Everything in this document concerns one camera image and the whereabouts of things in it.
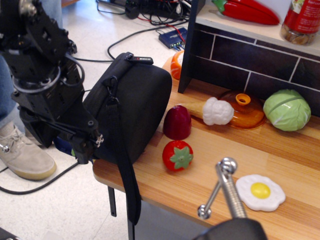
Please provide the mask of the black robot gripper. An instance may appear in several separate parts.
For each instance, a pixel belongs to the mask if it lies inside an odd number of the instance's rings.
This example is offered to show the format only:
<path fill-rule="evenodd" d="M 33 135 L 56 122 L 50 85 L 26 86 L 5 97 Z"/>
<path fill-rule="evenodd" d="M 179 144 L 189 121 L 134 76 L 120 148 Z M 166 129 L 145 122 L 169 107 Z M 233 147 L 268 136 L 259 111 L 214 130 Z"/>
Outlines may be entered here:
<path fill-rule="evenodd" d="M 19 116 L 26 129 L 48 148 L 59 135 L 71 144 L 77 162 L 93 160 L 103 142 L 98 122 L 85 109 L 83 67 L 73 57 L 59 65 L 46 60 L 19 57 L 10 64 Z"/>

